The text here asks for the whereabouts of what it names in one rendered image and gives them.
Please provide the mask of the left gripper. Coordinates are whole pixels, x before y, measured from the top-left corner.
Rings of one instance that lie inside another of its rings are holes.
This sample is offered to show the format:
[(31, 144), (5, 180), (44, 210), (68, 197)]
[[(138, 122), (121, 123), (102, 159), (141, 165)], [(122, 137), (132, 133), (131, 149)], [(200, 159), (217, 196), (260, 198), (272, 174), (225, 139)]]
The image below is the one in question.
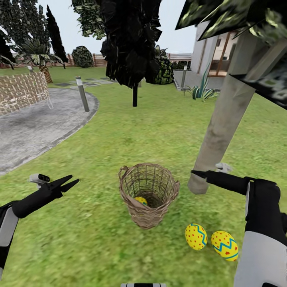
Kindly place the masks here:
[[(49, 190), (47, 188), (47, 183), (42, 184), (39, 190), (27, 196), (26, 201), (28, 206), (33, 210), (38, 210), (45, 204), (52, 202), (54, 199), (61, 198), (63, 196), (62, 192), (64, 193), (67, 192), (69, 189), (71, 189), (74, 185), (76, 185), (79, 182), (79, 179), (76, 179), (75, 181), (72, 181), (66, 185), (61, 186), (71, 178), (72, 175), (68, 175), (48, 183)], [(55, 190), (57, 195), (54, 195), (55, 192), (53, 190)], [(49, 191), (51, 192), (51, 194), (49, 193)]]

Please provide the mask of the easter egg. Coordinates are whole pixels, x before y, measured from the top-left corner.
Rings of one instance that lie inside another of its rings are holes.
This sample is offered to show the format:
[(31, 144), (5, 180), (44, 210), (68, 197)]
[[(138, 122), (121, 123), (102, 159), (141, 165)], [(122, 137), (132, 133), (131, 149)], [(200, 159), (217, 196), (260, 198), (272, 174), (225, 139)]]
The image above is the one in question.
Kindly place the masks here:
[(139, 196), (139, 197), (135, 197), (135, 199), (148, 206), (148, 201), (144, 197)]
[(214, 232), (211, 243), (215, 251), (228, 261), (235, 261), (238, 257), (238, 247), (233, 237), (224, 231)]
[(189, 246), (195, 250), (202, 250), (208, 241), (205, 229), (199, 224), (188, 225), (185, 229), (185, 238)]

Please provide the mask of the wicker basket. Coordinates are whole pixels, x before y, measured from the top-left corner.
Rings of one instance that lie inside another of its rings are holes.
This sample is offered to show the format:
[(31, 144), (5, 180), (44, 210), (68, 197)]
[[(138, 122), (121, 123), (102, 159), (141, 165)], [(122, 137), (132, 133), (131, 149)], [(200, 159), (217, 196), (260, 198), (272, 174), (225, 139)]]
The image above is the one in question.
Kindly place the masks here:
[[(145, 205), (142, 202), (138, 201), (133, 197), (133, 193), (128, 194), (124, 187), (124, 181), (126, 180), (127, 176), (131, 176), (134, 169), (139, 169), (139, 167), (154, 167), (161, 169), (162, 171), (166, 172), (168, 174), (168, 178), (166, 179), (166, 184), (170, 184), (169, 193), (167, 193), (167, 196), (159, 197), (157, 194), (149, 191), (144, 191), (136, 195), (136, 197), (139, 196), (152, 196), (154, 199), (158, 201), (160, 206), (153, 205)], [(121, 193), (121, 197), (123, 198), (125, 205), (128, 209), (129, 215), (131, 220), (138, 226), (143, 229), (150, 229), (154, 228), (157, 225), (159, 225), (163, 219), (165, 214), (167, 213), (169, 206), (171, 205), (172, 201), (174, 201), (175, 197), (178, 196), (180, 191), (180, 181), (175, 181), (173, 178), (173, 175), (171, 172), (167, 169), (162, 167), (161, 165), (158, 165), (156, 163), (150, 163), (150, 162), (143, 162), (139, 163), (137, 165), (127, 167), (126, 165), (120, 168), (120, 171), (125, 170), (125, 174), (121, 177), (121, 172), (118, 173), (119, 176), (119, 191)]]

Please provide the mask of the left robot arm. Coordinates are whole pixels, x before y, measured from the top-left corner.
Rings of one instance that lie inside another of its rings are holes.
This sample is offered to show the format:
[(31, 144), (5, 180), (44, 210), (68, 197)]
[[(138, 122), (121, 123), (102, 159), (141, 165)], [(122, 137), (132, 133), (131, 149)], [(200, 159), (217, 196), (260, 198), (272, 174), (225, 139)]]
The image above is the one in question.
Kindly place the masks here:
[(38, 190), (20, 201), (12, 201), (0, 207), (0, 280), (19, 219), (28, 216), (54, 199), (61, 198), (62, 192), (67, 192), (79, 182), (79, 179), (76, 179), (61, 186), (71, 178), (72, 175), (68, 175), (48, 183), (50, 180), (48, 176), (32, 174), (29, 181), (36, 183)]

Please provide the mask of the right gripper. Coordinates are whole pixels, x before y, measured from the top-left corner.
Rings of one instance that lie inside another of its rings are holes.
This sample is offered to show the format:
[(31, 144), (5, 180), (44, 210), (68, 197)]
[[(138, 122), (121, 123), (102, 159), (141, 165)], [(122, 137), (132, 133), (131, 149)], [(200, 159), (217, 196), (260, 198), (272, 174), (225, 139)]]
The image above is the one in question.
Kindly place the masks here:
[(214, 184), (218, 187), (231, 191), (230, 186), (234, 175), (221, 172), (214, 172), (212, 170), (208, 170), (207, 172), (193, 170), (192, 173), (201, 178), (207, 178), (207, 182), (210, 184)]

